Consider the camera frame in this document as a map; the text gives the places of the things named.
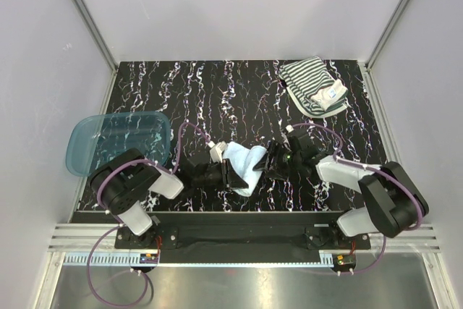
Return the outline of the green white striped towel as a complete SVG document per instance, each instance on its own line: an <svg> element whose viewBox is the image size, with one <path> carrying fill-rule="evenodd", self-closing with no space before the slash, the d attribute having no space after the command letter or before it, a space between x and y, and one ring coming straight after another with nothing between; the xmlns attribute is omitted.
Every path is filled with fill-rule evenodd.
<svg viewBox="0 0 463 309"><path fill-rule="evenodd" d="M347 109L347 87L331 76L318 56L285 64L279 78L296 107L313 119L332 117Z"/></svg>

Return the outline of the light blue towel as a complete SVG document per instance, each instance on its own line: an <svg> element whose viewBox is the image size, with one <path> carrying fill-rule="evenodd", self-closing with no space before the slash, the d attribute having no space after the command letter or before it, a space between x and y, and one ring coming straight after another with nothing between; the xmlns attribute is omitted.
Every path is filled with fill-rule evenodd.
<svg viewBox="0 0 463 309"><path fill-rule="evenodd" d="M235 172L248 185L248 188L233 189L235 193L246 198L253 194L262 175L261 170L254 171L253 168L264 157L266 151L266 148L260 145L246 148L236 142L227 144L223 157L230 160Z"/></svg>

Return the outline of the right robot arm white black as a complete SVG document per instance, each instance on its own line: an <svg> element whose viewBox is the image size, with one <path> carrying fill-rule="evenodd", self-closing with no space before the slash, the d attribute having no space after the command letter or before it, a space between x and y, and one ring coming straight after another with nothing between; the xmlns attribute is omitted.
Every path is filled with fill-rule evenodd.
<svg viewBox="0 0 463 309"><path fill-rule="evenodd" d="M401 164L370 165L341 158L318 148L301 127L286 128L286 143L272 140L253 170L286 181L293 174L329 182L362 195L364 206L347 211L328 231L329 242L345 248L360 234L394 238L418 228L429 205Z"/></svg>

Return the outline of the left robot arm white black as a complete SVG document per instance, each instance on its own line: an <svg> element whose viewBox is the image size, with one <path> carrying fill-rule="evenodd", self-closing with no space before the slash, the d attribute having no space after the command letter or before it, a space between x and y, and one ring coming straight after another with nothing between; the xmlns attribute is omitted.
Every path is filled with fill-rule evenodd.
<svg viewBox="0 0 463 309"><path fill-rule="evenodd" d="M131 148L96 169L90 175L90 187L98 204L114 216L121 227L131 231L131 240L141 248L150 247L156 241L156 230L152 218L140 204L149 192L173 200L184 189L249 187L231 161L223 157L227 144L210 142L208 146L211 148L209 159L182 155L174 174Z"/></svg>

